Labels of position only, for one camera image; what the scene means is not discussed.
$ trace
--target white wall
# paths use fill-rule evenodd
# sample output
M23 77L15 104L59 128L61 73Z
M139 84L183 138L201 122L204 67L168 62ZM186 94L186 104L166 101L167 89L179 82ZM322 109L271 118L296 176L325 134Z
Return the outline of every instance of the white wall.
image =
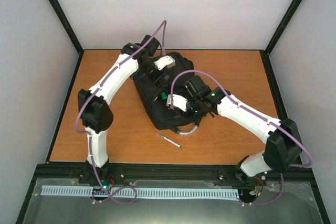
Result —
M336 223L336 0L303 0L271 53L290 117L314 157L313 171Z
M0 223L44 163L78 54L48 0L0 0Z
M264 49L291 0L59 0L84 48L121 48L167 19L168 48Z

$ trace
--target orange wooden board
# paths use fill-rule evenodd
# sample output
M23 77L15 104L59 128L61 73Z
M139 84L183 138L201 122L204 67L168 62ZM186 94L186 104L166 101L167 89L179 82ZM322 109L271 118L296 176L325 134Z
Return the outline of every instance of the orange wooden board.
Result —
M259 51L176 50L194 62L197 70L214 76L222 86L253 108L276 117L276 109ZM87 138L74 130L78 91L89 89L110 69L119 50L86 50L50 157L51 161L84 162ZM211 79L201 76L211 88ZM113 98L114 121L109 128L107 152L112 163L237 164L264 149L252 133L233 121L207 115L190 136L158 131L141 103L133 81L127 80ZM161 132L181 144L177 148L159 138Z

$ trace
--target black backpack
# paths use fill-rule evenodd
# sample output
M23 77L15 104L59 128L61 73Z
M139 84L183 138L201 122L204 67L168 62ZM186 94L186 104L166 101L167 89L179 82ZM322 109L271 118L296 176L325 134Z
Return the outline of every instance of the black backpack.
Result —
M202 117L206 115L206 112L188 115L178 108L170 110L169 107L166 106L166 96L170 92L170 87L174 78L185 70L194 69L194 64L192 61L183 58L178 52L171 52L166 55L174 58L175 66L164 70L164 72L170 76L170 79L168 80L168 89L155 101L154 98L156 95L154 94L157 91L157 87L148 76L143 74L141 71L138 71L133 76L133 81L141 98L142 104L145 107L146 113L154 126L158 130L170 129L174 132L178 132L179 126L188 125L191 123L194 123L198 126ZM194 73L186 73L180 76L175 83L174 94L182 95L183 97L190 99L191 96L185 88L185 83L194 75Z

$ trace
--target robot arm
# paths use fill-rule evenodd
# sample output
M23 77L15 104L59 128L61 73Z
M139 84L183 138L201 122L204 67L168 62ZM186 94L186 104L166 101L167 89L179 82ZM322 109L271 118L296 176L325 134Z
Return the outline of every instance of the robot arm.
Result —
M236 166L235 175L242 184L247 183L249 177L262 172L275 170L283 173L300 155L301 148L274 126L285 129L301 142L297 126L291 119L280 121L262 114L239 101L229 91L227 93L230 97L227 97L220 88L211 90L199 76L191 78L185 86L192 99L187 101L174 94L174 107L187 113L206 111L212 116L214 113L229 118L251 131L266 145L264 151L243 158ZM171 105L170 95L167 105Z
M174 59L170 56L164 56L157 61L152 61L146 50L141 51L133 58L126 61L127 57L139 48L139 45L128 43L121 50L121 54L117 61L103 78L88 91L82 89L78 93L78 104L80 109L85 100L96 91L96 95L85 108L81 118L85 130L90 133L88 134L88 139L91 138L91 152L94 164L98 168L102 167L108 161L106 137L107 130L113 121L113 114L109 105L116 92L124 84L127 78L136 73L139 68L145 73L156 73L152 76L161 77L162 74L158 74L158 72L160 73L165 67L170 68L175 64ZM87 161L92 165L90 156L88 156Z

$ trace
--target black metal frame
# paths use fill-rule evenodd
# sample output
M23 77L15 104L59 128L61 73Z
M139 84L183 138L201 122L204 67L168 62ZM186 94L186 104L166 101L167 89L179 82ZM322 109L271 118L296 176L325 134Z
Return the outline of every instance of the black metal frame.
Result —
M71 83L68 89L68 93L57 123L57 127L52 138L52 143L48 152L48 156L45 164L37 165L35 173L33 175L32 181L30 183L26 198L23 202L23 206L19 213L16 223L22 223L24 216L29 205L32 192L36 180L38 178L82 178L83 171L85 171L85 163L72 163L72 162L50 162L49 158L51 155L52 148L54 146L56 136L65 112L66 105L68 103L71 89L75 81L80 62L83 57L84 50L80 45L71 25L65 13L63 12L60 4L57 0L49 0L52 7L54 8L55 13L57 14L59 20L61 21L64 29L66 30L70 40L72 41L74 47L76 48L79 58L76 64L75 72L73 73ZM261 60L264 64L265 73L268 79L268 83L271 89L272 97L275 103L275 107L280 119L285 119L287 117L286 109L284 102L281 98L280 90L277 85L277 81L272 69L272 65L269 59L270 53L279 40L281 34L284 32L284 29L288 25L292 16L294 15L296 9L302 0L293 0L290 4L288 10L286 11L283 19L281 20L278 28L276 29L274 35L272 36L267 48L265 50L260 50ZM137 179L155 179L155 180L204 180L212 182L219 185L230 185L233 187L238 187L236 184L232 184L229 181L220 179L221 174L231 172L234 169L233 165L156 165L156 164L113 164L110 163L109 167L113 171L114 178L116 183L125 184L129 181L134 181ZM269 181L280 181L279 174L270 172L267 174L267 179ZM318 186L314 174L311 169L299 169L299 168L290 168L286 173L284 173L285 181L293 182L309 182L321 217L324 223L330 223L327 212L325 210Z

